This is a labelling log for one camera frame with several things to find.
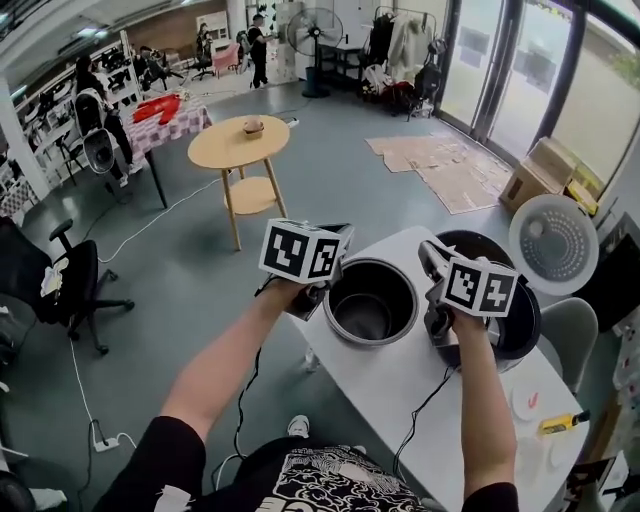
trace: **person standing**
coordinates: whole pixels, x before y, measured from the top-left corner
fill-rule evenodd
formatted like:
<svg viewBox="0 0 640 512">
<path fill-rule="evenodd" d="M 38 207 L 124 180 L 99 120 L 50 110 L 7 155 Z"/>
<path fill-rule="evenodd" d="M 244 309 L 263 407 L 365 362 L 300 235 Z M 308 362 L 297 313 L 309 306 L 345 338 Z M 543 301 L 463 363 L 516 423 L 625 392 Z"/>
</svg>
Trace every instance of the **person standing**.
<svg viewBox="0 0 640 512">
<path fill-rule="evenodd" d="M 256 71 L 253 75 L 253 86 L 257 89 L 260 84 L 267 85 L 267 42 L 271 41 L 275 36 L 262 35 L 260 27 L 264 25 L 264 16 L 262 14 L 256 14 L 253 17 L 253 26 L 247 33 L 247 39 L 251 45 L 251 59 L 256 67 Z"/>
<path fill-rule="evenodd" d="M 113 105 L 107 98 L 107 90 L 105 89 L 100 78 L 94 73 L 95 68 L 91 61 L 91 57 L 83 55 L 76 62 L 76 95 L 85 89 L 93 89 L 102 99 L 103 108 L 106 112 L 104 119 L 104 128 L 113 135 L 122 150 L 122 156 L 125 162 L 129 166 L 129 174 L 135 174 L 141 169 L 140 163 L 133 161 L 133 151 L 131 150 L 131 144 L 127 138 L 127 133 L 122 126 L 122 120 L 118 111 L 113 108 Z M 114 178 L 120 181 L 120 187 L 125 187 L 128 184 L 128 178 L 126 174 L 123 174 L 118 166 L 114 165 L 111 169 L 111 174 Z"/>
</svg>

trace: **round wooden side table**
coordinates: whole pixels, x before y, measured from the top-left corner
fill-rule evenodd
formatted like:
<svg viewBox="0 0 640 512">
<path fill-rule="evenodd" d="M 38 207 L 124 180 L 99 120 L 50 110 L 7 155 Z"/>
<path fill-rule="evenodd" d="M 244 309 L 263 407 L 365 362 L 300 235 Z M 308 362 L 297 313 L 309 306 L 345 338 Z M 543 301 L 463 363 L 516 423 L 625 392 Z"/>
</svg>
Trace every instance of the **round wooden side table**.
<svg viewBox="0 0 640 512">
<path fill-rule="evenodd" d="M 215 123 L 193 139 L 188 152 L 189 159 L 194 164 L 221 171 L 225 204 L 229 210 L 237 250 L 241 250 L 242 247 L 236 225 L 236 213 L 257 213 L 275 201 L 280 208 L 280 214 L 283 217 L 287 216 L 269 157 L 278 153 L 289 141 L 289 126 L 277 117 L 260 116 L 264 124 L 262 136 L 249 139 L 242 129 L 249 117 L 251 116 L 233 117 Z M 260 160 L 267 168 L 270 187 L 265 187 L 266 178 L 245 179 L 244 168 Z M 242 181 L 230 187 L 229 174 L 233 169 L 240 171 Z M 240 207 L 239 211 L 234 208 L 235 204 Z"/>
</svg>

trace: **glass door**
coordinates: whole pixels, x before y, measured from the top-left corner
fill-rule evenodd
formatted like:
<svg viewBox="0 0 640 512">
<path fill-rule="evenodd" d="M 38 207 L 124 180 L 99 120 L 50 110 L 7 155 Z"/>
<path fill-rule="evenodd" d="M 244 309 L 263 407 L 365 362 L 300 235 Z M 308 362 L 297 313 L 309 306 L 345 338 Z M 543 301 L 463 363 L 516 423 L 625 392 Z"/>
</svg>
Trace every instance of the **glass door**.
<svg viewBox="0 0 640 512">
<path fill-rule="evenodd" d="M 503 0 L 463 0 L 440 105 L 443 119 L 470 134 L 495 51 Z"/>
<path fill-rule="evenodd" d="M 522 160 L 528 153 L 558 78 L 571 17 L 560 6 L 525 4 L 506 87 L 485 142 L 499 156 L 506 152 Z"/>
<path fill-rule="evenodd" d="M 572 12 L 550 0 L 456 4 L 439 115 L 514 165 L 529 151 L 549 106 Z"/>
</svg>

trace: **gray concrete floor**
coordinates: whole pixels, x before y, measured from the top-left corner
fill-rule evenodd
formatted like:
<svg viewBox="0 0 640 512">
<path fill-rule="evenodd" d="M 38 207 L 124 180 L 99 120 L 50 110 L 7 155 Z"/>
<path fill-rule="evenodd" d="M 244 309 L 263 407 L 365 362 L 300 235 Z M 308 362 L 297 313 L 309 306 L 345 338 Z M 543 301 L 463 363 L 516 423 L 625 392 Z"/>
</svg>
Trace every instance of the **gray concrete floor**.
<svg viewBox="0 0 640 512">
<path fill-rule="evenodd" d="M 414 225 L 434 231 L 473 229 L 506 246 L 510 216 L 502 208 L 451 216 L 416 173 L 391 174 L 364 141 L 446 129 L 439 121 L 406 123 L 343 93 L 310 103 L 299 93 L 298 84 L 274 87 L 210 109 L 214 120 L 299 109 L 280 114 L 297 117 L 300 125 L 273 158 L 290 218 L 354 224 L 354 251 Z M 189 162 L 189 142 L 186 137 L 154 152 L 170 204 L 218 177 Z M 265 175 L 265 171 L 254 165 L 248 174 Z M 91 230 L 102 259 L 161 211 L 149 172 L 136 176 L 129 190 L 131 202 L 113 208 Z M 58 243 L 48 242 L 53 227 L 73 218 L 70 240 L 77 243 L 112 202 L 98 180 L 84 172 L 77 188 L 67 182 L 34 208 L 24 229 L 56 256 L 62 250 Z M 120 280 L 107 284 L 103 297 L 131 298 L 137 306 L 130 313 L 98 315 L 102 341 L 111 347 L 107 356 L 98 356 L 86 326 L 75 345 L 89 407 L 108 437 L 127 432 L 140 439 L 180 369 L 249 304 L 265 277 L 257 260 L 266 221 L 275 216 L 277 209 L 272 208 L 240 217 L 243 251 L 235 252 L 222 190 L 215 184 L 128 243 L 108 265 Z M 243 450 L 252 451 L 282 435 L 288 420 L 303 413 L 322 437 L 362 444 L 389 467 L 392 454 L 329 376 L 322 369 L 313 375 L 304 372 L 305 348 L 289 320 L 282 318 L 263 350 L 260 377 L 245 399 Z M 3 380 L 12 390 L 3 397 L 5 433 L 12 447 L 33 456 L 22 466 L 23 474 L 31 486 L 61 488 L 75 501 L 75 490 L 86 477 L 88 419 L 64 330 L 36 324 Z M 236 421 L 234 404 L 209 438 L 205 491 L 210 489 L 208 472 L 233 452 Z M 93 480 L 85 493 L 87 508 L 130 453 L 124 444 L 94 455 Z M 236 466 L 230 463 L 228 468 L 223 482 L 232 479 Z"/>
</svg>

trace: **pink checkered tablecloth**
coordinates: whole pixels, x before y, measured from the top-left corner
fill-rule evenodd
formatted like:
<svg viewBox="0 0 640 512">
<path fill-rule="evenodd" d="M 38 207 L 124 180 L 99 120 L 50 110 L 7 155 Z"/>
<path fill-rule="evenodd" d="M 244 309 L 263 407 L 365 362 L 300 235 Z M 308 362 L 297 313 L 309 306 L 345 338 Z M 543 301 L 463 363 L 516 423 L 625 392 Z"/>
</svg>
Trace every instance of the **pink checkered tablecloth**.
<svg viewBox="0 0 640 512">
<path fill-rule="evenodd" d="M 38 203 L 38 198 L 25 179 L 21 179 L 9 190 L 8 194 L 0 202 L 0 216 L 12 217 L 14 213 L 22 209 L 22 205 L 27 201 L 33 204 Z"/>
<path fill-rule="evenodd" d="M 136 124 L 133 123 L 133 114 L 124 120 L 134 161 L 142 160 L 147 151 L 162 146 L 165 142 L 179 139 L 188 133 L 199 133 L 212 124 L 207 107 L 195 97 L 181 102 L 180 110 L 164 126 L 158 124 L 160 116 L 161 114 L 156 114 Z"/>
</svg>

